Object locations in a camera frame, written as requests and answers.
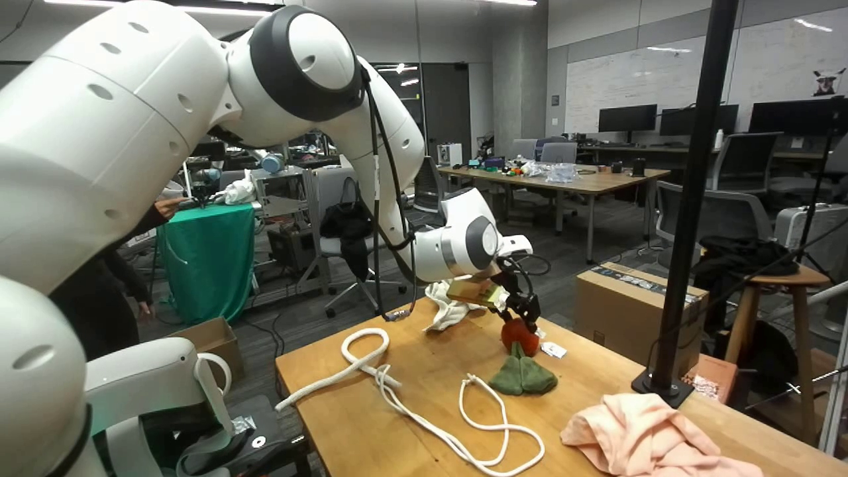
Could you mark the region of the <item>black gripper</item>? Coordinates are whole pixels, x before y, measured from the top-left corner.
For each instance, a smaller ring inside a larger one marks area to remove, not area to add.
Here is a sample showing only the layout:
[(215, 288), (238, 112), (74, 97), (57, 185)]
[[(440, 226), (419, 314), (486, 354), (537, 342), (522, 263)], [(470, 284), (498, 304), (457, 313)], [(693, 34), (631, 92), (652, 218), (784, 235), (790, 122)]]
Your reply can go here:
[(506, 314), (505, 329), (510, 334), (517, 334), (527, 325), (537, 334), (541, 303), (534, 292), (522, 288), (527, 272), (511, 257), (501, 257), (498, 269), (492, 275), (492, 281), (495, 284), (493, 309)]

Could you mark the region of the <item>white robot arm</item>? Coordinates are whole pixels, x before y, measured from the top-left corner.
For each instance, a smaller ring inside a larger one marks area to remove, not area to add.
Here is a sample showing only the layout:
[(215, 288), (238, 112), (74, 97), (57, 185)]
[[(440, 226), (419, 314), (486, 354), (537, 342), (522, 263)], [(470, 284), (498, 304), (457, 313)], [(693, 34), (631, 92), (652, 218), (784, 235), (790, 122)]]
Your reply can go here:
[(154, 468), (139, 422), (204, 405), (233, 426), (183, 337), (91, 359), (52, 293), (127, 239), (197, 146), (246, 147), (311, 129), (350, 162), (383, 243), (419, 281), (493, 272), (531, 247), (498, 231), (480, 190), (416, 228), (404, 194), (424, 138), (384, 76), (321, 14), (280, 8), (227, 41), (167, 2), (119, 2), (77, 27), (0, 92), (0, 477)]

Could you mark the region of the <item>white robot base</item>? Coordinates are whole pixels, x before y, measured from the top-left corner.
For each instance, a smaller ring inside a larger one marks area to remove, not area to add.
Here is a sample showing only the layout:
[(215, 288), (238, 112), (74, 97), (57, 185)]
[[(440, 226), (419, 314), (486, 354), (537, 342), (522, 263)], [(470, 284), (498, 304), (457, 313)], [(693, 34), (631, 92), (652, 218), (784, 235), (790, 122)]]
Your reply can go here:
[(265, 397), (228, 411), (230, 366), (166, 337), (85, 366), (93, 452), (109, 477), (311, 477), (311, 447)]

